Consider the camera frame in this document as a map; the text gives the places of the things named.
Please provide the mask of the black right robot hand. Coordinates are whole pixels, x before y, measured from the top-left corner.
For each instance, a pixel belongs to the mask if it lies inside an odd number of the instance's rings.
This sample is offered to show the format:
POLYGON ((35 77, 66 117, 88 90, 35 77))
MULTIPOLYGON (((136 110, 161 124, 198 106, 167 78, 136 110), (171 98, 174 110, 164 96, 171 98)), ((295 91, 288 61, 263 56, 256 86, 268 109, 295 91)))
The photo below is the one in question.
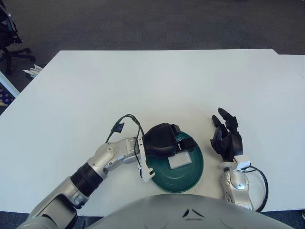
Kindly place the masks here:
POLYGON ((236 117, 229 114, 223 108, 219 107, 217 111, 224 119, 225 124, 217 116, 212 116, 212 122, 216 129, 210 143, 224 162, 233 162, 235 156, 243 154, 242 137, 237 130, 239 125, 236 117))

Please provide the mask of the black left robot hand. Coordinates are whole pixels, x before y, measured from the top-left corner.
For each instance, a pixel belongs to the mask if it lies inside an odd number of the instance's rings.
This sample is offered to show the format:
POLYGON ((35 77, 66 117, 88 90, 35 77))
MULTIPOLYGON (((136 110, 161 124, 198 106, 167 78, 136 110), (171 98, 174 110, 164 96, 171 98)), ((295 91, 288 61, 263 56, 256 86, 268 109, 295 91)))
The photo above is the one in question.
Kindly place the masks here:
POLYGON ((178 125, 162 123, 152 127, 143 138, 147 156, 172 157, 182 151, 193 149, 196 142, 192 137, 176 140, 183 132, 178 125))

